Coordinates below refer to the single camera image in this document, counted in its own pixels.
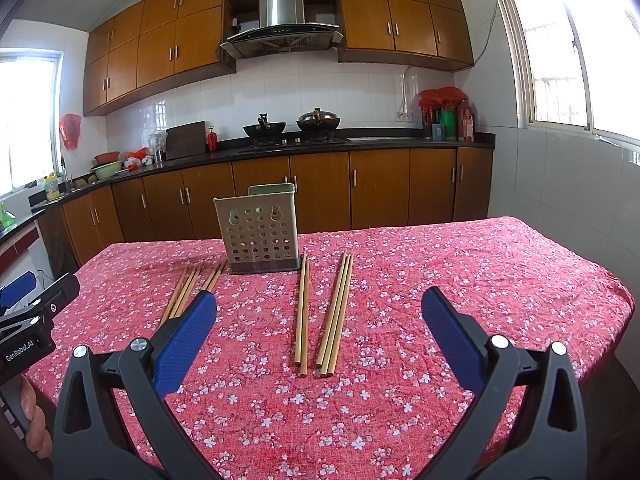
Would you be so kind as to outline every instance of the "human hand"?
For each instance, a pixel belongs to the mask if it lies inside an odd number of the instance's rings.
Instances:
[[[45,427],[44,412],[36,405],[36,392],[24,375],[20,375],[20,406],[27,420],[31,421],[25,436],[27,449],[38,458],[51,455],[51,436]]]

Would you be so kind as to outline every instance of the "range hood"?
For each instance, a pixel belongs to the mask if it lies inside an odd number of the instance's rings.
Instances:
[[[260,27],[231,36],[220,46],[232,57],[326,50],[338,46],[338,25],[305,23],[304,0],[259,0]]]

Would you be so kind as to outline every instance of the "metal bolt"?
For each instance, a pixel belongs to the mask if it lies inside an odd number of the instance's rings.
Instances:
[[[129,348],[131,348],[134,352],[143,351],[146,348],[146,339],[144,339],[143,337],[134,339],[129,345]]]
[[[507,348],[509,346],[509,340],[505,336],[497,334],[491,338],[491,344],[496,348]]]
[[[83,357],[86,354],[86,346],[80,345],[74,348],[74,357]]]
[[[551,349],[558,355],[566,354],[566,346],[559,341],[551,343]]]

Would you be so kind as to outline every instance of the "table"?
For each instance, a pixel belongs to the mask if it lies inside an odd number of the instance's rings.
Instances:
[[[225,477],[413,477],[446,440],[473,395],[458,386],[420,316],[437,285],[488,333],[524,348],[564,343],[584,382],[616,346],[634,302],[609,272],[514,218],[299,237],[310,255],[309,359],[343,251],[354,254],[340,356],[331,378],[296,376],[295,272],[230,276],[218,319],[184,384],[166,397]],[[184,265],[223,258],[220,240],[115,244],[78,272],[79,297],[56,317],[58,349],[29,370],[56,400],[72,349],[121,350],[150,337]],[[126,396],[117,396],[140,455],[157,463]],[[522,399],[496,434],[508,434]]]

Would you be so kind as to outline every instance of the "black countertop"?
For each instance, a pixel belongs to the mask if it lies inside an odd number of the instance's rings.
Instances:
[[[7,229],[0,231],[0,244],[4,243],[9,237],[15,235],[20,232],[25,227],[28,227],[29,224],[32,224],[36,218],[44,214],[44,209],[33,212],[32,214],[25,216],[24,218],[15,219],[15,224]]]
[[[122,182],[131,178],[164,173],[165,171],[185,170],[195,166],[206,166],[207,164],[217,164],[219,162],[233,162],[235,160],[247,160],[251,158],[265,158],[268,156],[280,155],[307,155],[311,153],[327,152],[354,152],[359,150],[375,150],[380,148],[457,148],[459,146],[469,146],[475,148],[495,147],[494,134],[477,133],[474,142],[460,141],[438,141],[421,137],[422,131],[414,128],[345,128],[338,130],[338,139],[328,143],[295,144],[289,146],[269,146],[264,148],[254,148],[248,137],[242,139],[224,140],[218,143],[218,150],[213,153],[202,155],[185,156],[175,160],[162,161],[159,164],[143,166],[138,170],[119,173],[111,178],[99,180],[89,184],[82,189],[78,189],[71,194],[64,194],[56,200],[41,202],[31,208],[37,212],[47,207],[69,202],[79,196],[92,192],[102,186],[108,186],[115,182]]]

